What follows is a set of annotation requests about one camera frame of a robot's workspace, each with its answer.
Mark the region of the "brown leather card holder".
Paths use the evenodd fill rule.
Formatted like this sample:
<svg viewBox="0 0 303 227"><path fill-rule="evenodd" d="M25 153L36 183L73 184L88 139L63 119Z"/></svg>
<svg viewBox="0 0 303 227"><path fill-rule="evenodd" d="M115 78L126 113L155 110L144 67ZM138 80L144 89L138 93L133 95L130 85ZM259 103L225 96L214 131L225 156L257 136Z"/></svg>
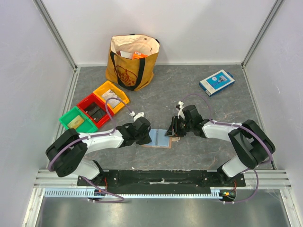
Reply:
<svg viewBox="0 0 303 227"><path fill-rule="evenodd" d="M180 137L169 137L165 135L166 130L164 129L151 129L149 136L151 142L144 144L143 147L148 148L171 148L172 142L178 142Z"/></svg>

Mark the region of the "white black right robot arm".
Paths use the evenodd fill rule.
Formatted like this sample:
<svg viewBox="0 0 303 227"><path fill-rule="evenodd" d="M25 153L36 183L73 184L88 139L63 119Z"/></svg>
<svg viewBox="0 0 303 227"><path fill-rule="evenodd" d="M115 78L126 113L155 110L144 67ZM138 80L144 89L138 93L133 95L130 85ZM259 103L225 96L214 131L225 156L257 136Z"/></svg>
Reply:
<svg viewBox="0 0 303 227"><path fill-rule="evenodd" d="M218 168L217 181L222 186L233 182L234 176L271 161L276 148L269 137L253 120L243 123L224 123L203 119L195 105L177 105L178 115L172 117L165 135L184 137L188 132L206 139L219 139L232 144L236 156Z"/></svg>

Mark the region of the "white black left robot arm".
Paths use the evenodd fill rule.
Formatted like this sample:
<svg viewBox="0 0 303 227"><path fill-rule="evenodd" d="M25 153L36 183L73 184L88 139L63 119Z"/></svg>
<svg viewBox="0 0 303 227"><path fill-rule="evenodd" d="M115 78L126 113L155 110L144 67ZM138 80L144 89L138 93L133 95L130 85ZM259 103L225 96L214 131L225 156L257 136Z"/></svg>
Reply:
<svg viewBox="0 0 303 227"><path fill-rule="evenodd" d="M88 179L95 186L104 180L100 164L88 160L85 155L107 148L123 148L134 143L145 145L152 140L149 136L151 123L143 116L134 122L117 126L112 130L95 133L78 133L75 129L66 130L46 150L49 171L58 177L75 174Z"/></svg>

